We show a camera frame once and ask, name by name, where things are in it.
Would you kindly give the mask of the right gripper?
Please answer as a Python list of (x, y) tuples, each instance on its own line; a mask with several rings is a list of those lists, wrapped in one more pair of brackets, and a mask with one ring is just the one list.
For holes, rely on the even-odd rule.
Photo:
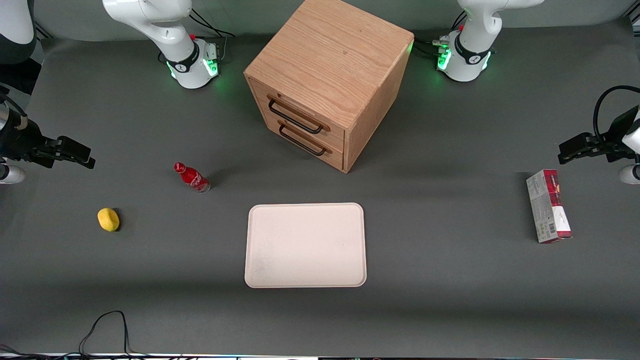
[(50, 137), (41, 133), (39, 126), (29, 120), (25, 129), (19, 130), (19, 120), (7, 120), (0, 133), (0, 155), (12, 161), (25, 161), (38, 165), (53, 165), (55, 161), (67, 161), (87, 169), (93, 169), (96, 160), (90, 156), (91, 148), (67, 136), (56, 139), (56, 150), (50, 152)]

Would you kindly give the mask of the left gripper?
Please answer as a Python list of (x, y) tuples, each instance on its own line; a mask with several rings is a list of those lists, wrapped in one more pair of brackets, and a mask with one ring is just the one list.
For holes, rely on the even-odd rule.
[(599, 130), (599, 112), (594, 112), (594, 137), (589, 132), (580, 133), (558, 146), (558, 163), (561, 166), (580, 159), (606, 157), (606, 161), (613, 163), (627, 159), (639, 162), (639, 153), (624, 144), (623, 137), (630, 134), (634, 124), (639, 120), (639, 107), (629, 109), (616, 117), (606, 132)]

